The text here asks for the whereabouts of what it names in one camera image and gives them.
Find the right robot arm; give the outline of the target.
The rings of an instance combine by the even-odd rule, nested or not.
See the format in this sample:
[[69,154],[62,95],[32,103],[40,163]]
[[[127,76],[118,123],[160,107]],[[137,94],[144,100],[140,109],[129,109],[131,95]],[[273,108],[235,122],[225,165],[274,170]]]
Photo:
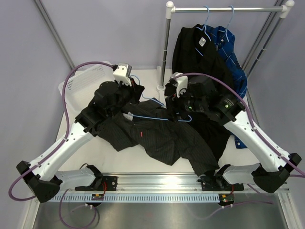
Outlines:
[[237,136],[255,155],[258,163],[226,164],[212,178],[212,186],[227,189],[235,184],[254,184],[267,193],[276,192],[298,169],[301,157],[280,148],[253,121],[245,101],[221,80],[203,73],[174,73],[169,80],[174,92],[166,97],[173,120],[184,113],[202,113]]

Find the dark pinstriped shirt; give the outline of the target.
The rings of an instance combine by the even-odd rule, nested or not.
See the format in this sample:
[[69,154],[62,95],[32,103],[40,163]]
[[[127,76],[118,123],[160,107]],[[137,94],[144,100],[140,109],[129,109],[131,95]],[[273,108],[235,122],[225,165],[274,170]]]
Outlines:
[[189,160],[196,175],[219,168],[208,144],[186,122],[171,122],[167,112],[153,101],[127,104],[98,136],[117,151],[141,145],[151,158],[172,166],[179,158]]

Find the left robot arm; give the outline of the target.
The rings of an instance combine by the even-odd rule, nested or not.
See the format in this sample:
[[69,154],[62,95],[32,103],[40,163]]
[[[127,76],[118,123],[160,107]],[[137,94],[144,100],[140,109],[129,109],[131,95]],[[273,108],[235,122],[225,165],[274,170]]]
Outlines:
[[144,86],[134,79],[131,85],[103,82],[88,106],[76,116],[67,135],[40,157],[17,164],[17,170],[40,203],[51,200],[63,190],[94,191],[102,186],[103,175],[94,165],[70,171],[59,169],[79,148],[101,133],[126,104],[138,103],[143,91]]

